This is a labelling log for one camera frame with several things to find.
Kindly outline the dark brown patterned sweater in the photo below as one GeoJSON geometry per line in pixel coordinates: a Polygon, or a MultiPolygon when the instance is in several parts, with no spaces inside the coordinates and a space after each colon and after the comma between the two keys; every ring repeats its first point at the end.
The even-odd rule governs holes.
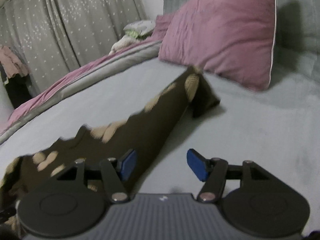
{"type": "Polygon", "coordinates": [[[198,118],[220,103],[196,68],[188,68],[146,106],[128,119],[96,128],[82,126],[72,139],[16,158],[1,182],[1,239],[16,239],[19,204],[42,199],[27,211],[50,237],[73,236],[97,224],[107,208],[103,181],[117,172],[117,161],[129,149],[137,152],[130,192],[161,151],[186,110],[198,118]]]}

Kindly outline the hanging pink black clothes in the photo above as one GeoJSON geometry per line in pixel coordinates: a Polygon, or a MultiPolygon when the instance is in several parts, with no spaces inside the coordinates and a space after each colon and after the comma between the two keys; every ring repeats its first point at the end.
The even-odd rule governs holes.
{"type": "Polygon", "coordinates": [[[29,68],[10,47],[1,46],[2,83],[14,109],[32,98],[27,88],[29,74],[29,68]]]}

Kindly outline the light blue bed sheet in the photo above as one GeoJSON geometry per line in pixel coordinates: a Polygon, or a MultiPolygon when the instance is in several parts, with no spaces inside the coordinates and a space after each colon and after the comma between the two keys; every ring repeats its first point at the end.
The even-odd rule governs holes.
{"type": "MultiPolygon", "coordinates": [[[[184,67],[152,59],[61,101],[1,145],[1,171],[17,156],[74,137],[84,124],[107,125],[140,111],[183,72],[184,67]]],[[[187,165],[190,148],[234,165],[252,160],[308,200],[304,233],[319,229],[319,85],[280,65],[261,93],[212,74],[205,77],[220,105],[198,119],[185,113],[138,190],[197,194],[202,184],[187,165]]]]}

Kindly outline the pink grey duvet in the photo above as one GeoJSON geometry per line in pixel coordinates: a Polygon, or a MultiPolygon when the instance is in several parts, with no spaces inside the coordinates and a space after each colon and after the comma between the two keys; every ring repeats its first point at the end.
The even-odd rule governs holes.
{"type": "Polygon", "coordinates": [[[72,71],[40,95],[22,104],[1,128],[1,144],[15,132],[62,100],[113,75],[158,56],[160,40],[147,40],[72,71]]]}

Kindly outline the white plush toy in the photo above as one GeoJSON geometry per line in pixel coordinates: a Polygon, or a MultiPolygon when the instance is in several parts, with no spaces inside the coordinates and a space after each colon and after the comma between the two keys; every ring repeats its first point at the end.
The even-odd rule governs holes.
{"type": "Polygon", "coordinates": [[[113,55],[118,51],[121,51],[133,44],[139,43],[140,40],[131,37],[129,35],[124,35],[119,41],[117,41],[116,43],[114,43],[111,47],[111,50],[109,52],[109,55],[113,55]]]}

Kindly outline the grey white small pillow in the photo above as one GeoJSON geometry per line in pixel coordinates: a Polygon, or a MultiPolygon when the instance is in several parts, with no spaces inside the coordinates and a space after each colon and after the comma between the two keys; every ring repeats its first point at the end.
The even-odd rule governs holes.
{"type": "Polygon", "coordinates": [[[123,29],[125,35],[137,40],[144,40],[151,36],[156,26],[155,21],[142,20],[126,25],[123,29]]]}

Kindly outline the large pink pillow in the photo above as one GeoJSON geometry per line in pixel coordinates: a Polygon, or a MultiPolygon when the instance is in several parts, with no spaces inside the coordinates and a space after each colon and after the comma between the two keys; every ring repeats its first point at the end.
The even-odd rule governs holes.
{"type": "Polygon", "coordinates": [[[276,0],[189,0],[174,13],[158,57],[266,90],[276,12],[276,0]]]}

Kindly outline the grey dotted curtain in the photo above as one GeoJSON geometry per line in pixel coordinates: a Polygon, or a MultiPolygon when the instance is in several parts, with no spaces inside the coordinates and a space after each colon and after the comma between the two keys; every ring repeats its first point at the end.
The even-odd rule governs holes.
{"type": "Polygon", "coordinates": [[[28,66],[27,87],[36,96],[107,55],[125,25],[145,18],[141,0],[7,0],[1,44],[28,66]]]}

